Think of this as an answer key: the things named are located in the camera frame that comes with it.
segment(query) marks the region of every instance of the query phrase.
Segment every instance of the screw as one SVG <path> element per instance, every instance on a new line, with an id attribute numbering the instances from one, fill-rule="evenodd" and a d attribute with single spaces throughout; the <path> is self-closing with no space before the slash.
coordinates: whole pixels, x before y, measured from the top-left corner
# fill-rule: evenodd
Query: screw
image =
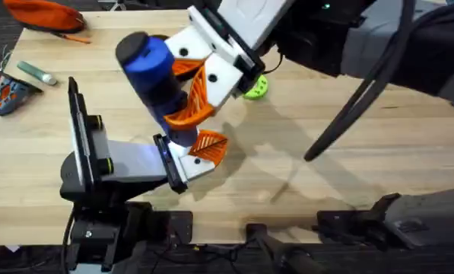
<path id="1" fill-rule="evenodd" d="M 188 56 L 188 49 L 187 48 L 181 48 L 179 49 L 179 54 L 184 57 L 184 56 Z"/>
<path id="2" fill-rule="evenodd" d="M 210 82 L 212 82 L 212 83 L 215 83 L 216 81 L 218 81 L 218 77 L 217 77 L 216 75 L 214 75 L 214 74 L 210 74 L 210 75 L 208 76 L 208 80 L 209 80 Z"/>

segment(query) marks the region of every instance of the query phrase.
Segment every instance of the black cable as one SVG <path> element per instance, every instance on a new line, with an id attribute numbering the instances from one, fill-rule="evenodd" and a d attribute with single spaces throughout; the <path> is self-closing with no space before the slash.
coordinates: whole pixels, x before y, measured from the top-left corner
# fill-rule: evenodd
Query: black cable
<path id="1" fill-rule="evenodd" d="M 73 224 L 73 218 L 75 216 L 75 206 L 71 209 L 71 213 L 69 214 L 68 223 L 66 224 L 65 233 L 62 238 L 62 246 L 61 246 L 61 271 L 62 274 L 69 274 L 68 266 L 66 265 L 66 255 L 68 252 L 68 239 L 69 233 L 71 232 L 71 225 Z"/>
<path id="2" fill-rule="evenodd" d="M 166 260 L 170 263 L 175 263 L 175 264 L 179 264 L 179 265 L 195 265 L 195 264 L 206 264 L 206 263 L 211 263 L 215 260 L 219 260 L 219 259 L 225 259 L 225 260 L 229 260 L 229 261 L 236 261 L 237 258 L 238 258 L 238 252 L 242 249 L 244 249 L 250 242 L 254 241 L 253 239 L 251 240 L 248 240 L 246 243 L 244 244 L 238 244 L 237 246 L 235 246 L 232 250 L 229 250 L 228 252 L 225 252 L 225 253 L 217 253 L 217 252 L 211 252 L 209 251 L 209 253 L 213 253 L 214 256 L 206 259 L 206 260 L 199 260 L 199 261 L 182 261 L 182 260 L 175 260 L 175 259 L 171 259 L 167 256 L 164 256 L 163 254 L 160 254 L 160 253 L 157 253 L 155 251 L 152 251 L 156 256 L 160 257 L 162 260 Z"/>
<path id="3" fill-rule="evenodd" d="M 234 262 L 230 261 L 230 267 L 235 272 L 235 274 L 242 274 L 241 271 L 239 271 L 238 268 L 235 266 Z"/>
<path id="4" fill-rule="evenodd" d="M 406 0 L 403 5 L 401 22 L 395 39 L 391 40 L 383 57 L 374 65 L 374 68 L 355 91 L 354 95 L 352 95 L 340 113 L 338 113 L 328 128 L 305 154 L 305 160 L 311 161 L 322 154 L 362 116 L 375 99 L 384 91 L 384 88 L 390 82 L 395 70 L 398 68 L 411 34 L 431 21 L 451 14 L 452 12 L 454 12 L 454 5 L 445 6 L 426 13 L 412 23 L 414 0 Z"/>
<path id="5" fill-rule="evenodd" d="M 348 127 L 350 127 L 354 120 L 351 121 L 348 117 L 355 111 L 355 113 L 362 114 L 371 105 L 379 94 L 384 90 L 385 86 L 389 83 L 395 68 L 398 65 L 398 59 L 396 58 L 399 53 L 405 49 L 406 37 L 409 37 L 409 26 L 412 22 L 414 14 L 415 0 L 405 0 L 402 6 L 402 15 L 399 22 L 397 34 L 395 36 L 395 45 L 389 44 L 386 48 L 386 52 L 373 68 L 367 78 L 362 82 L 360 87 L 355 91 L 354 95 L 345 104 L 340 113 L 332 121 L 329 127 L 323 132 L 323 134 L 316 140 L 305 155 L 307 161 L 311 161 L 314 158 L 322 154 L 338 137 L 344 133 Z"/>
<path id="6" fill-rule="evenodd" d="M 161 253 L 161 256 L 167 253 L 167 251 L 171 250 L 172 245 L 170 244 L 164 251 Z M 156 271 L 157 266 L 159 265 L 161 258 L 157 256 L 156 263 L 154 263 L 154 266 L 151 269 L 151 272 L 149 274 L 154 274 L 154 271 Z"/>
<path id="7" fill-rule="evenodd" d="M 280 53 L 278 65 L 276 65 L 275 68 L 273 68 L 273 69 L 271 69 L 271 70 L 264 71 L 264 72 L 263 72 L 263 75 L 267 75 L 267 74 L 269 74 L 269 73 L 275 72 L 275 70 L 278 69 L 279 66 L 281 66 L 281 63 L 282 63 L 282 60 L 283 60 L 283 59 L 284 59 L 284 55 L 283 55 L 282 53 Z"/>

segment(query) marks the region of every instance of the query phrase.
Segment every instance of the green tube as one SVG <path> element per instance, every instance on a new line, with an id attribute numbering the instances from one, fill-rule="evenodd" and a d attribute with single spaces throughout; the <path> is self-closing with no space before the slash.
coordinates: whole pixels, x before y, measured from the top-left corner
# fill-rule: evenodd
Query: green tube
<path id="1" fill-rule="evenodd" d="M 49 85 L 55 85 L 58 81 L 49 73 L 43 72 L 42 70 L 36 68 L 35 66 L 29 64 L 28 62 L 20 61 L 17 64 L 17 67 L 20 68 L 23 72 L 26 72 L 29 75 L 32 75 L 36 79 L 40 80 Z"/>

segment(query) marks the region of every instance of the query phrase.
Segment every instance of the table surface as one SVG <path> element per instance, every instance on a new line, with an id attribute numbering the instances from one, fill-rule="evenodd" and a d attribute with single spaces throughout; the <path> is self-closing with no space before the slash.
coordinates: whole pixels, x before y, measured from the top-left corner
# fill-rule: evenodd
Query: table surface
<path id="1" fill-rule="evenodd" d="M 59 170 L 71 151 L 67 78 L 89 113 L 101 114 L 109 138 L 153 143 L 160 132 L 115 60 L 127 34 L 172 35 L 185 11 L 84 13 L 90 45 L 25 30 L 6 72 L 42 88 L 15 113 L 0 117 L 0 244 L 59 244 L 71 203 L 61 199 Z M 24 60 L 54 74 L 48 87 L 16 67 Z M 278 62 L 272 50 L 268 68 Z M 217 170 L 175 194 L 168 186 L 137 197 L 157 209 L 191 210 L 196 243 L 233 243 L 248 222 L 266 223 L 283 241 L 317 242 L 309 230 L 322 209 L 367 209 L 387 193 L 454 188 L 454 109 L 447 102 L 389 86 L 327 153 L 303 154 L 360 80 L 330 78 L 284 60 L 268 76 L 267 96 L 230 99 L 202 128 L 224 132 L 228 153 Z"/>

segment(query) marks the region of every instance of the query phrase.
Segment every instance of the orange bag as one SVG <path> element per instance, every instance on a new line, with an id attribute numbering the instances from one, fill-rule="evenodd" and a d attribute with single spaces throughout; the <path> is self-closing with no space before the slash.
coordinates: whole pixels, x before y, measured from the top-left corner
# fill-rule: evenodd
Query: orange bag
<path id="1" fill-rule="evenodd" d="M 45 0 L 4 0 L 15 20 L 31 30 L 77 33 L 85 28 L 83 15 L 75 9 Z"/>

